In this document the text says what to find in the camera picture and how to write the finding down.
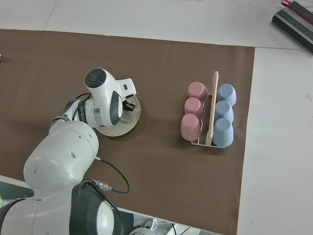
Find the brown tabletop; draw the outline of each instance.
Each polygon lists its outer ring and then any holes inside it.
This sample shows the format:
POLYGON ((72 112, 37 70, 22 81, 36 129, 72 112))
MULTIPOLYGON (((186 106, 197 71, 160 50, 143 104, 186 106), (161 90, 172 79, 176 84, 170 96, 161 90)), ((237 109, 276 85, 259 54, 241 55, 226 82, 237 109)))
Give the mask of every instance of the brown tabletop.
MULTIPOLYGON (((141 116, 128 134, 97 132, 98 157, 115 164, 131 192, 108 192, 121 208, 196 228, 237 231, 254 48, 64 32, 0 30, 0 174, 24 180, 23 165, 67 101, 87 92, 85 74, 104 68, 132 78, 141 116), (234 143, 225 149, 191 145, 180 121, 191 82, 237 92, 234 143)), ((125 189, 109 166, 94 162, 86 178, 125 189)))

